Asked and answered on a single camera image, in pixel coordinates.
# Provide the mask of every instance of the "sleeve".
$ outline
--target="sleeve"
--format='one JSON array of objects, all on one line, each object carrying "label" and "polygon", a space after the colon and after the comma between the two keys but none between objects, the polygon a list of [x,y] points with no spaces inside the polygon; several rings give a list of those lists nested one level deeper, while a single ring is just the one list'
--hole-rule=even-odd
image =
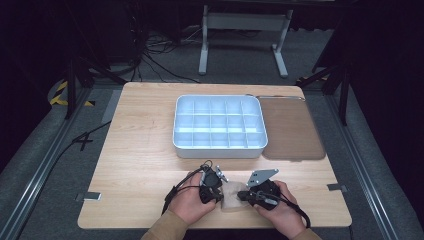
[{"label": "sleeve", "polygon": [[299,233],[292,240],[321,240],[321,238],[310,228],[307,228],[303,232]]},{"label": "sleeve", "polygon": [[175,213],[166,212],[147,231],[142,240],[181,240],[187,231],[188,224]]}]

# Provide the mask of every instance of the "wooden tabletop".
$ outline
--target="wooden tabletop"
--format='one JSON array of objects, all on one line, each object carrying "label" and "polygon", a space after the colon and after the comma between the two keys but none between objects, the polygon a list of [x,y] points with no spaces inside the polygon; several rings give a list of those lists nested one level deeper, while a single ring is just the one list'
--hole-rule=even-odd
[{"label": "wooden tabletop", "polygon": [[[99,201],[85,201],[81,228],[150,228],[160,217],[172,186],[205,159],[182,159],[172,143],[175,104],[184,94],[252,94],[304,97],[295,86],[127,83],[115,111],[89,192]],[[211,159],[231,181],[247,182],[252,170],[279,169],[281,180],[308,214],[313,227],[346,227],[352,222],[328,157],[321,160]],[[192,228],[271,228],[251,207],[223,212],[220,203]]]}]

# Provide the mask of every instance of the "human hand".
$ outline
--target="human hand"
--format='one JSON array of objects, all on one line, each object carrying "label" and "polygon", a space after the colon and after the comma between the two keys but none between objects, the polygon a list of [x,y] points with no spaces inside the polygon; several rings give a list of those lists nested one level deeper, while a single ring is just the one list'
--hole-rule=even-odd
[{"label": "human hand", "polygon": [[199,196],[199,184],[202,178],[201,173],[196,173],[180,187],[182,189],[172,199],[169,210],[177,214],[188,225],[201,219],[203,216],[215,209],[216,201],[212,200],[203,204]]},{"label": "human hand", "polygon": [[[290,193],[286,183],[280,181],[274,181],[274,183],[280,188],[281,193],[284,194],[290,202],[297,204],[296,198]],[[278,202],[277,207],[271,211],[257,204],[253,207],[261,216],[270,220],[274,227],[289,239],[296,237],[306,229],[301,216],[284,202]]]}]

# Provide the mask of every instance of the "white compartment tray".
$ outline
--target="white compartment tray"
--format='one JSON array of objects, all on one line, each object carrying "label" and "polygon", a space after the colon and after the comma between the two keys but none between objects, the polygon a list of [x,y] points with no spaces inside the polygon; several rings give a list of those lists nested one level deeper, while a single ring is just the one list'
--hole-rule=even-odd
[{"label": "white compartment tray", "polygon": [[249,95],[183,95],[173,143],[182,158],[257,158],[268,143],[260,103]]}]

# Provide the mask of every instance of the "brown cardboard sheet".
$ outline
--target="brown cardboard sheet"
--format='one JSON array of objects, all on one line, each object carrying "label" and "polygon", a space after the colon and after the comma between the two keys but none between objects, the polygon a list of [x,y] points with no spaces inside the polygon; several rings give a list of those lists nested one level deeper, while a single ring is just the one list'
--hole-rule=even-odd
[{"label": "brown cardboard sheet", "polygon": [[318,160],[325,150],[307,103],[298,97],[258,97],[268,145],[262,155],[268,159]]}]

